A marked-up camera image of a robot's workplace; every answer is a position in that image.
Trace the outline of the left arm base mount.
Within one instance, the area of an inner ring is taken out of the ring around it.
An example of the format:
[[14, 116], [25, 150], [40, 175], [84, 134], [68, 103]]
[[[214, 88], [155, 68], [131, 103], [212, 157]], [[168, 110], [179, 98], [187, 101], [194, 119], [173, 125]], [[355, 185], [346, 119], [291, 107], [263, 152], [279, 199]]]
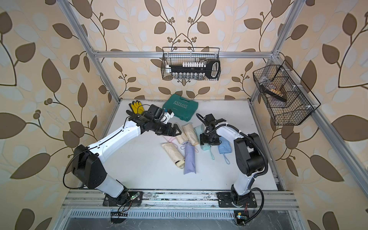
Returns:
[[142, 191], [130, 191], [124, 189], [123, 192], [117, 197], [114, 198], [108, 194], [105, 195], [103, 206], [104, 207], [120, 207], [124, 205], [130, 204], [141, 204], [143, 200], [143, 192]]

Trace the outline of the pink sleeved umbrella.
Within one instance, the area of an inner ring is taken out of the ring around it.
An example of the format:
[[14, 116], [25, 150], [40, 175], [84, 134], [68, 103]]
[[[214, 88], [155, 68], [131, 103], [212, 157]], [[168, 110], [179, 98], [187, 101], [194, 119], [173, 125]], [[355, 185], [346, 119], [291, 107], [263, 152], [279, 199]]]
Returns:
[[166, 142], [168, 143], [173, 143], [176, 140], [176, 137], [167, 137], [167, 136], [163, 136], [163, 138], [166, 140]]

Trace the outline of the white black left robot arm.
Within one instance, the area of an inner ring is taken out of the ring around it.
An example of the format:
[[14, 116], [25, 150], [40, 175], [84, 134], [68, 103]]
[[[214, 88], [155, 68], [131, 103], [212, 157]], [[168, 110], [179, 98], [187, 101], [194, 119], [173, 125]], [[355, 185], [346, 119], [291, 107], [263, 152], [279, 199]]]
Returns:
[[111, 198], [122, 198], [127, 193], [126, 187], [110, 176], [103, 163], [130, 140], [146, 131], [153, 131], [158, 136], [176, 137], [182, 134], [177, 124], [171, 124], [168, 115], [164, 121], [148, 119], [142, 114], [135, 114], [126, 119], [124, 125], [116, 131], [87, 147], [79, 145], [66, 167], [88, 189], [97, 189]]

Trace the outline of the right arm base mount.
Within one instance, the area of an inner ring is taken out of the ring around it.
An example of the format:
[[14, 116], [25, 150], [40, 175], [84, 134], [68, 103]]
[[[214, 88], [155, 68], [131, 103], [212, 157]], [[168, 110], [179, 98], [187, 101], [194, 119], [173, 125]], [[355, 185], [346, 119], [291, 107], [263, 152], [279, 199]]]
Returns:
[[218, 206], [220, 208], [256, 208], [257, 201], [255, 194], [249, 192], [245, 195], [238, 195], [235, 191], [218, 192], [216, 194], [218, 199]]

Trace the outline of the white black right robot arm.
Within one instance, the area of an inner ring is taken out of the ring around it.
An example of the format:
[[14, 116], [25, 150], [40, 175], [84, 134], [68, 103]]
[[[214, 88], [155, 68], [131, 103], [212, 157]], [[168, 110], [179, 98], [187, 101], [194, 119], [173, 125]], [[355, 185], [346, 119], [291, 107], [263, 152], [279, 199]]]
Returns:
[[268, 172], [268, 158], [259, 135], [244, 134], [225, 119], [215, 119], [212, 114], [203, 117], [197, 113], [196, 116], [205, 126], [205, 130], [199, 135], [200, 145], [220, 146], [223, 143], [220, 138], [233, 142], [240, 176], [232, 185], [231, 198], [233, 202], [247, 198], [255, 179]]

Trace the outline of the lilac umbrella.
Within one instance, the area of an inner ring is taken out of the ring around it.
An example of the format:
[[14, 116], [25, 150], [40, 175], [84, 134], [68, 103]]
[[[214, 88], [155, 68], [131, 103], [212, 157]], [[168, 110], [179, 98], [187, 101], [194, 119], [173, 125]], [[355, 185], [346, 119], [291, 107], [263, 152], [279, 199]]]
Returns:
[[181, 149], [185, 152], [184, 174], [196, 173], [196, 148], [189, 142], [183, 143]]

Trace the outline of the black socket bit holder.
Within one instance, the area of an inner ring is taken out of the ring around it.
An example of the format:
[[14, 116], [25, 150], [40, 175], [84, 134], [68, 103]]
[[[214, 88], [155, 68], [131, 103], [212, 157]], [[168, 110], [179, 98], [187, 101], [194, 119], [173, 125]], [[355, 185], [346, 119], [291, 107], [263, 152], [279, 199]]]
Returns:
[[163, 77], [172, 76], [177, 79], [216, 80], [221, 73], [219, 59], [204, 59], [200, 61], [172, 62], [162, 64]]

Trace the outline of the green plastic tool case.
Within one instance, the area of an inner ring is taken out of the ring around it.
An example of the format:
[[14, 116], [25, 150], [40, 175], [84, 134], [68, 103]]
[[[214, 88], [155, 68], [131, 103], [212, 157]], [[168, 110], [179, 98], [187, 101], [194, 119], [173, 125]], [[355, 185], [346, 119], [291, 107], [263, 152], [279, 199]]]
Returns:
[[174, 94], [164, 103], [163, 109], [171, 110], [175, 117], [188, 122], [198, 109], [198, 102]]

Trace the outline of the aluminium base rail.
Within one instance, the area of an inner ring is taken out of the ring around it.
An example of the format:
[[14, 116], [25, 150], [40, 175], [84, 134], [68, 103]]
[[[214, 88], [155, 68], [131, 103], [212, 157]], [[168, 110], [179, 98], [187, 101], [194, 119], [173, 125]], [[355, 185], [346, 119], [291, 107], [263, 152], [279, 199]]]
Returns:
[[[246, 206], [234, 206], [230, 199], [219, 199], [215, 190], [141, 190], [141, 196], [133, 201], [133, 208], [137, 209], [234, 209], [243, 210]], [[254, 192], [252, 202], [247, 208], [255, 210], [264, 201], [263, 210], [300, 210], [293, 192], [264, 191], [261, 196]], [[105, 194], [97, 190], [71, 190], [67, 194], [62, 206], [64, 209], [108, 209], [119, 206], [106, 198]]]

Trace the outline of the cream bare folded umbrella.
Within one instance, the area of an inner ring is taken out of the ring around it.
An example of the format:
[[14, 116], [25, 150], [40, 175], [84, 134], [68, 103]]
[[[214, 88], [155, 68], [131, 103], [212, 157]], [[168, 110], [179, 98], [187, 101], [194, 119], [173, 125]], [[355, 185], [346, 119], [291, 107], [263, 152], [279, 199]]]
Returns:
[[184, 168], [185, 158], [173, 143], [163, 143], [162, 148], [166, 151], [170, 159], [178, 168]]

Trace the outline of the mint green umbrella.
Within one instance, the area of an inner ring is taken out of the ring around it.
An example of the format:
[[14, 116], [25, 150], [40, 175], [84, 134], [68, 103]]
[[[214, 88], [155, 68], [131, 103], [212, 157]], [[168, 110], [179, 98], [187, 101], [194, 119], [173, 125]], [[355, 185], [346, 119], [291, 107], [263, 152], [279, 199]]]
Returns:
[[213, 155], [213, 153], [211, 152], [211, 146], [205, 142], [205, 136], [204, 136], [204, 132], [205, 132], [205, 125], [199, 125], [197, 127], [194, 128], [195, 133], [197, 135], [197, 138], [199, 140], [199, 144], [200, 147], [203, 151], [209, 153], [211, 159], [214, 161], [215, 157]]

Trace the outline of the beige sleeved umbrella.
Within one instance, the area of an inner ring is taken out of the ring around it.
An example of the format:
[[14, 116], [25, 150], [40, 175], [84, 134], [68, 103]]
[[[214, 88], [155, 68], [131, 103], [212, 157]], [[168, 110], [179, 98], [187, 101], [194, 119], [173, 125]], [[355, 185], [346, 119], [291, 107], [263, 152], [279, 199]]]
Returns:
[[182, 127], [179, 124], [177, 124], [177, 125], [178, 125], [179, 130], [181, 131], [181, 134], [176, 136], [175, 138], [176, 138], [176, 140], [178, 141], [179, 144], [183, 145], [187, 141], [189, 141], [189, 138], [187, 137], [187, 135], [183, 131]]
[[193, 146], [197, 146], [199, 145], [199, 140], [197, 137], [197, 134], [193, 128], [193, 125], [191, 123], [186, 124], [184, 126], [182, 126], [183, 131], [185, 133], [185, 135], [187, 136], [189, 142], [193, 145]]

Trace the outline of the yellow black work glove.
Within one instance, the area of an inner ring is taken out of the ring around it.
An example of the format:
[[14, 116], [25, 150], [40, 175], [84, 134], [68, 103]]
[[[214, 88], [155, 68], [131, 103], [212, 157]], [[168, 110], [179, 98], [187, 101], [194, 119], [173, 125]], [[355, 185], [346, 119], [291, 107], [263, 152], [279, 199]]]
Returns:
[[133, 101], [128, 104], [129, 110], [126, 111], [126, 113], [129, 116], [133, 116], [134, 114], [143, 114], [144, 107], [141, 103], [141, 101]]

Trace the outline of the dark tool in side basket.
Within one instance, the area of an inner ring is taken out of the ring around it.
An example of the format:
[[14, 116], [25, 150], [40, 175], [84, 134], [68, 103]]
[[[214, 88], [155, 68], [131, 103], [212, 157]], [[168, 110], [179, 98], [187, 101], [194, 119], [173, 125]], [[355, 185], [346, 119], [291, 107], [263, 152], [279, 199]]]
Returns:
[[281, 91], [271, 89], [269, 87], [264, 86], [263, 84], [260, 85], [261, 91], [273, 98], [276, 98], [277, 100], [280, 100], [282, 102], [286, 102], [287, 98], [283, 95]]

